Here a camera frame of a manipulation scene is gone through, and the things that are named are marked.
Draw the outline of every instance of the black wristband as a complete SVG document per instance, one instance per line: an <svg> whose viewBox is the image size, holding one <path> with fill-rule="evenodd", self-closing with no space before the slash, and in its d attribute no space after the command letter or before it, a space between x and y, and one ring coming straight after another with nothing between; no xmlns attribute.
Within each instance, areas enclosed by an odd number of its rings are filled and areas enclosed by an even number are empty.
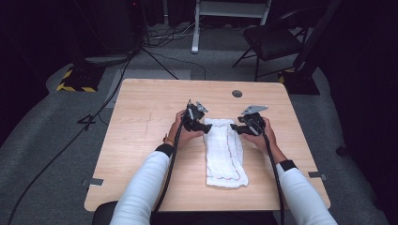
<svg viewBox="0 0 398 225"><path fill-rule="evenodd" d="M170 144L164 143L159 145L155 151L163 152L167 157L170 157L174 152L174 147Z"/></svg>
<svg viewBox="0 0 398 225"><path fill-rule="evenodd" d="M282 167L282 169L286 172L290 169L297 168L293 160L285 160L279 163Z"/></svg>

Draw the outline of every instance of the hand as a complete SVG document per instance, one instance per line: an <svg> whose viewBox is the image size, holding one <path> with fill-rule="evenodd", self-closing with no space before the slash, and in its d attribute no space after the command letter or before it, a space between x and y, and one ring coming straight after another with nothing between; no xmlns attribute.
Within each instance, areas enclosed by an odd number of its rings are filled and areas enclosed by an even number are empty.
<svg viewBox="0 0 398 225"><path fill-rule="evenodd" d="M272 130L269 120L266 117L263 117L263 120L266 123L265 132L269 139L269 145L272 147L275 147L275 146L277 146L275 133ZM264 137L262 134L258 135L258 136L254 136L254 135L242 133L241 136L244 139L246 139L247 141L254 143L258 150L260 150L266 154L268 153L267 147L266 147L266 141L264 140Z"/></svg>
<svg viewBox="0 0 398 225"><path fill-rule="evenodd" d="M176 120L170 127L168 137L173 141L175 140L176 132L178 130L179 125L181 124L181 116L184 112L185 111L180 111L176 114ZM184 128L184 126L182 126L181 133L179 134L178 147L183 147L189 140L201 137L203 136L203 134L204 134L203 131L188 131ZM170 141L166 141L165 143L174 146Z"/></svg>
<svg viewBox="0 0 398 225"><path fill-rule="evenodd" d="M275 137L275 133L271 127L271 123L269 122L269 120L266 117L263 117L263 120L266 123L266 128L264 131L266 132L266 135L269 139L269 146L270 146L270 150L273 155L273 158L275 160L275 163L278 164L281 161L287 160L286 156L283 154L281 149L278 147L278 144L276 143L276 137ZM261 152L268 155L266 141L264 140L263 135L254 136L254 135L242 133L241 136L244 139L246 139L247 141L254 143L258 150L260 150Z"/></svg>

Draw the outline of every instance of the person's right hand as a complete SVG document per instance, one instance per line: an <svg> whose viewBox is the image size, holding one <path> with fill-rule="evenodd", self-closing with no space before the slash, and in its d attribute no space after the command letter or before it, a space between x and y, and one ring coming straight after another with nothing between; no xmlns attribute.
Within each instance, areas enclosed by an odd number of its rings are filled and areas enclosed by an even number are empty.
<svg viewBox="0 0 398 225"><path fill-rule="evenodd" d="M287 160L287 157L283 154L281 149L278 147L278 144L276 143L276 137L275 137L275 133L271 127L271 123L269 122L269 120L266 117L263 117L263 120L266 123L266 128L264 131L266 132L266 135L269 139L269 147L270 147L271 153L273 155L273 158L275 160L275 163L278 164L281 161ZM247 141L254 143L258 150L260 150L263 153L268 155L266 141L264 140L263 135L254 136L254 135L243 133L243 134L241 134L241 136L244 139L246 139Z"/></svg>
<svg viewBox="0 0 398 225"><path fill-rule="evenodd" d="M275 146L277 146L275 133L272 130L269 120L266 117L263 117L263 120L266 123L265 132L269 139L269 145L271 147L275 147ZM266 147L266 141L264 140L264 137L262 134L260 134L258 136L254 136L254 135L243 133L243 134L241 134L241 136L244 139L246 139L247 141L254 143L258 150L264 152L265 154L268 154L267 147Z"/></svg>

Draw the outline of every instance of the wooden table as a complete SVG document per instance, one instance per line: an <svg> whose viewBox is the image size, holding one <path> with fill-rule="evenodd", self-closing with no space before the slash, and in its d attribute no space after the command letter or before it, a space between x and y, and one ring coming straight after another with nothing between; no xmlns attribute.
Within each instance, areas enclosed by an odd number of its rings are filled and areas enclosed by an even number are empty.
<svg viewBox="0 0 398 225"><path fill-rule="evenodd" d="M233 97L239 90L242 97ZM269 118L278 145L295 161L303 174L317 172L290 99L280 83L209 82L126 79L99 155L94 178L102 186L91 186L85 209L95 211L102 203L117 201L146 156L184 110L188 100L200 102L209 110L205 117L237 117L249 105L267 105L261 115ZM206 149L203 138L178 149L173 176L161 211L278 210L279 201L269 158L241 139L243 168L249 185L240 188L206 185ZM309 178L327 207L328 194L320 178Z"/></svg>

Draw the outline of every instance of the white sleeve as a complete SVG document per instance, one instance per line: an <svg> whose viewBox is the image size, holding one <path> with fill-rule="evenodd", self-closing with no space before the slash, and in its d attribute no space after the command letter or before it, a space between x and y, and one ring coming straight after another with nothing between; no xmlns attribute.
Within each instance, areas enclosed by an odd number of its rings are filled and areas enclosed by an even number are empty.
<svg viewBox="0 0 398 225"><path fill-rule="evenodd" d="M155 151L131 178L114 211L111 224L149 224L152 207L161 191L170 158Z"/></svg>
<svg viewBox="0 0 398 225"><path fill-rule="evenodd" d="M297 168L276 165L283 195L298 225L337 224L313 185Z"/></svg>

